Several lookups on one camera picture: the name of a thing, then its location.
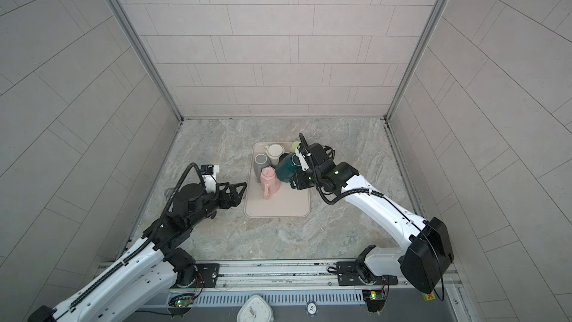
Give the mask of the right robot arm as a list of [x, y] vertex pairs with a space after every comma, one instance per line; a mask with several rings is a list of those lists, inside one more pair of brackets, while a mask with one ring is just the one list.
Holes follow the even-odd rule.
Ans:
[[442, 283], [454, 262], [448, 228], [437, 217], [427, 220], [406, 210], [379, 192], [359, 171], [334, 162], [335, 149], [320, 143], [308, 144], [299, 134], [295, 155], [302, 165], [290, 179], [297, 190], [314, 188], [332, 206], [347, 201], [386, 230], [399, 246], [395, 260], [402, 276], [420, 292], [430, 294]]

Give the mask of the dark green mug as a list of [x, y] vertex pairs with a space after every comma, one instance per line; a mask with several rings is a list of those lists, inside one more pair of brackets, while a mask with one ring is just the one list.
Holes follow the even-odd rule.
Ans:
[[288, 183], [301, 167], [298, 156], [287, 154], [276, 167], [276, 176], [281, 182]]

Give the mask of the pink mug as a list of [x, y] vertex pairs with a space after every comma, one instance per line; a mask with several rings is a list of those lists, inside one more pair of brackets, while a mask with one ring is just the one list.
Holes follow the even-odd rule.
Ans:
[[276, 170], [272, 166], [262, 169], [260, 174], [260, 184], [262, 188], [262, 197], [265, 200], [269, 200], [280, 190], [281, 181], [278, 179]]

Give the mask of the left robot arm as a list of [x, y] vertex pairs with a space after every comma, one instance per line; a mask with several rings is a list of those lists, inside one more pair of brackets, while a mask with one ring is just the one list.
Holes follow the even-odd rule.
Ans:
[[247, 183], [207, 183], [214, 173], [190, 163], [162, 210], [132, 247], [79, 292], [55, 307], [41, 306], [30, 321], [123, 321], [171, 286], [200, 282], [195, 259], [180, 246], [218, 210], [237, 207]]

